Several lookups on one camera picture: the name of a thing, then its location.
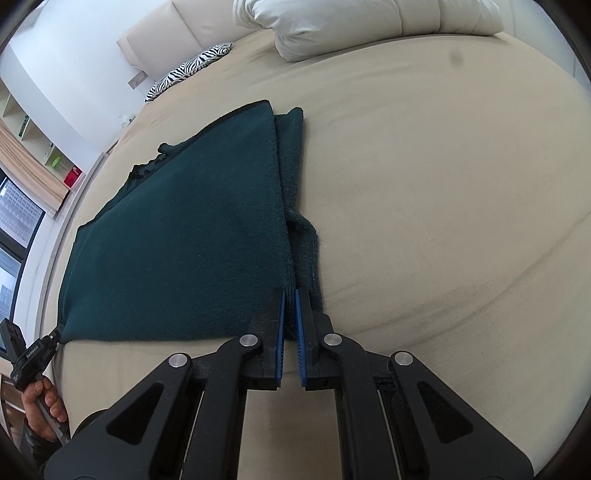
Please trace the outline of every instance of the beige curtain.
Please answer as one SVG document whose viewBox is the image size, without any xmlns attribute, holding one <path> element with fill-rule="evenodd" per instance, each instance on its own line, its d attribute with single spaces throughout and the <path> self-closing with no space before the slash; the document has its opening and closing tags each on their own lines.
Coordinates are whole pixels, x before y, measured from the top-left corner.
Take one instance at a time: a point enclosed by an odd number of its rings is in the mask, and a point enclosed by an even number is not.
<svg viewBox="0 0 591 480">
<path fill-rule="evenodd" d="M 68 187 L 35 160 L 1 121 L 0 167 L 33 202 L 49 215 L 56 214 Z"/>
</svg>

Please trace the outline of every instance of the wooden shelf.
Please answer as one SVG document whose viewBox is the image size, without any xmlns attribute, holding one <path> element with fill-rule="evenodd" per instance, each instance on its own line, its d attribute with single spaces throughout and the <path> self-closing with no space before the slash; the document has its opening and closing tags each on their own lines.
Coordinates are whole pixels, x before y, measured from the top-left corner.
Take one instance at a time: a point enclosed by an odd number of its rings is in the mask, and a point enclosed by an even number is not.
<svg viewBox="0 0 591 480">
<path fill-rule="evenodd" d="M 31 119 L 22 133 L 21 143 L 39 163 L 45 163 L 51 152 L 51 141 Z"/>
<path fill-rule="evenodd" d="M 2 112 L 2 120 L 17 138 L 26 116 L 25 110 L 21 108 L 12 95 L 9 95 L 4 111 Z"/>
<path fill-rule="evenodd" d="M 58 179 L 64 181 L 70 170 L 75 165 L 66 157 L 59 148 L 53 147 L 47 156 L 45 167 L 53 173 Z"/>
<path fill-rule="evenodd" d="M 6 85 L 0 81 L 0 111 L 3 112 L 6 108 L 6 104 L 8 102 L 8 97 L 10 97 L 10 92 L 6 88 Z"/>
<path fill-rule="evenodd" d="M 0 116 L 25 149 L 52 175 L 64 182 L 76 165 L 41 131 L 0 80 Z"/>
</svg>

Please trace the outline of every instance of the window frame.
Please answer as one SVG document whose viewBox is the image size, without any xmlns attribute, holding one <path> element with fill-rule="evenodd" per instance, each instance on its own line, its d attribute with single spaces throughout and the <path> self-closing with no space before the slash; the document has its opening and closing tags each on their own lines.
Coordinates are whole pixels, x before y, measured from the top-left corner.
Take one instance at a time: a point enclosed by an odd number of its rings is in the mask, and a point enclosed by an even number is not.
<svg viewBox="0 0 591 480">
<path fill-rule="evenodd" d="M 4 179 L 6 179 L 6 178 L 8 178 L 8 176 L 0 169 L 0 183 L 2 183 L 4 181 Z M 18 188 L 24 195 L 26 195 L 27 198 L 29 198 L 29 196 L 25 192 L 23 192 L 14 182 L 12 182 L 12 184 L 16 188 Z M 19 242 L 17 242 L 14 238 L 12 238 L 8 233 L 6 233 L 4 230 L 2 230 L 2 228 L 0 228 L 0 248 L 2 248 L 8 255 L 10 255 L 15 260 L 17 260 L 21 263 L 21 266 L 18 269 L 17 282 L 14 285 L 14 293 L 12 294 L 12 303 L 10 306 L 10 317 L 8 319 L 10 322 L 14 322 L 14 310 L 17 306 L 18 289 L 21 285 L 22 273 L 25 270 L 25 264 L 27 262 L 27 258 L 29 256 L 29 253 L 31 252 L 31 247 L 33 245 L 35 237 L 37 236 L 37 231 L 39 230 L 41 222 L 45 218 L 45 211 L 41 207 L 39 207 L 39 205 L 37 205 L 37 207 L 41 210 L 41 216 L 39 217 L 39 220 L 37 221 L 37 224 L 35 225 L 35 228 L 33 229 L 33 232 L 31 234 L 31 239 L 29 240 L 29 244 L 27 245 L 26 248 L 24 246 L 22 246 Z M 1 346 L 0 346 L 0 358 L 4 358 L 4 360 L 8 360 L 6 350 L 4 348 L 2 348 Z"/>
</svg>

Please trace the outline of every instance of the green object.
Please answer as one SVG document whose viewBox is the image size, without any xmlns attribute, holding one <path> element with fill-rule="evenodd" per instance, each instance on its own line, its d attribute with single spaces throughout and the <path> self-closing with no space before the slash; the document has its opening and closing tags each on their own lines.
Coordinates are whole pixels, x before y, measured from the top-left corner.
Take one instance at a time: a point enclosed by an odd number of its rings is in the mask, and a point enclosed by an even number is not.
<svg viewBox="0 0 591 480">
<path fill-rule="evenodd" d="M 322 308 L 318 241 L 295 210 L 303 112 L 266 100 L 135 166 L 80 227 L 59 295 L 62 341 L 239 335 L 286 290 Z"/>
<path fill-rule="evenodd" d="M 25 127 L 27 126 L 27 122 L 29 121 L 29 116 L 25 115 L 25 119 L 22 121 L 21 131 L 18 133 L 18 136 L 22 138 L 23 133 L 25 132 Z"/>
<path fill-rule="evenodd" d="M 58 155 L 58 156 L 57 156 L 57 157 L 56 157 L 56 158 L 53 160 L 53 162 L 51 162 L 51 168 L 55 168 L 55 167 L 56 167 L 56 165 L 57 165 L 57 164 L 60 162 L 60 160 L 61 160 L 61 155 Z"/>
</svg>

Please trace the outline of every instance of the bed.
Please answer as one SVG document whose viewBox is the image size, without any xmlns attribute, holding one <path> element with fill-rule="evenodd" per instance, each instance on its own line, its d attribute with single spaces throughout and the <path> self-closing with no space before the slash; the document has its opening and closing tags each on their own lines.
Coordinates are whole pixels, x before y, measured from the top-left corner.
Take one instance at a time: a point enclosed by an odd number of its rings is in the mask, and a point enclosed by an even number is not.
<svg viewBox="0 0 591 480">
<path fill-rule="evenodd" d="M 539 471 L 591 394 L 591 109 L 583 88 L 510 37 L 428 35 L 287 63 L 273 34 L 148 104 L 92 180 L 54 265 L 44 330 L 76 229 L 155 157 L 225 113 L 303 108 L 300 211 L 320 238 L 325 311 L 365 349 L 408 349 Z M 72 428 L 165 357 L 223 339 L 74 341 L 54 374 Z M 239 477 L 340 478 L 334 400 L 249 394 Z"/>
</svg>

